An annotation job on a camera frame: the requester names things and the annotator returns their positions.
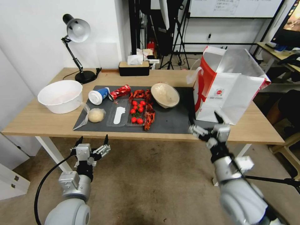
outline computer screen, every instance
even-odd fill
[[[272,42],[300,47],[300,0],[296,0],[274,35]]]
[[[285,30],[300,32],[300,5],[295,2],[293,8],[290,10],[287,23],[284,25]]]

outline gray cutting mat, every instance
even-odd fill
[[[95,86],[94,90],[98,90],[104,87],[109,87],[110,91],[117,90],[119,86]],[[131,91],[146,90],[151,87],[137,87],[130,86]],[[154,100],[153,109],[155,110],[155,121],[151,124],[149,131],[144,131],[143,127],[107,127],[106,122],[110,114],[112,105],[114,104],[108,97],[106,97],[100,105],[94,105],[87,101],[87,105],[92,108],[103,108],[106,111],[106,116],[103,121],[98,123],[87,122],[86,125],[78,128],[76,131],[103,131],[103,132],[148,132],[148,133],[174,133],[174,134],[187,134],[188,133],[188,112],[194,113],[194,99],[192,87],[175,87],[180,96],[179,104],[173,108],[164,109]],[[119,97],[118,99],[126,99],[129,95]],[[86,112],[82,110],[79,118],[74,125],[78,126],[85,118]],[[203,128],[212,128],[214,123],[206,121],[196,121],[196,124]]]

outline white paper bag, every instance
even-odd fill
[[[208,46],[196,70],[194,103],[197,120],[217,122],[217,111],[235,125],[269,78],[246,49]]]

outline black lamp base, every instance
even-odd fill
[[[92,71],[84,71],[83,74],[80,72],[75,75],[75,80],[79,83],[85,84],[96,79],[96,75]]]

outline floor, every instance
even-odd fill
[[[64,157],[74,138],[52,139]],[[93,148],[103,140],[84,139]],[[111,152],[94,169],[90,224],[232,224],[219,204],[219,188],[212,186],[213,165],[203,142],[110,140]],[[248,175],[286,178],[288,173],[265,145],[248,150],[255,163]],[[70,165],[75,158],[69,159]],[[43,148],[36,157],[15,169],[31,181],[28,193],[0,201],[1,224],[35,224],[33,202],[36,189],[54,162]],[[46,180],[39,199],[42,222],[63,200],[58,184],[61,171]],[[253,181],[266,199],[288,219],[298,224],[300,196],[290,186]]]

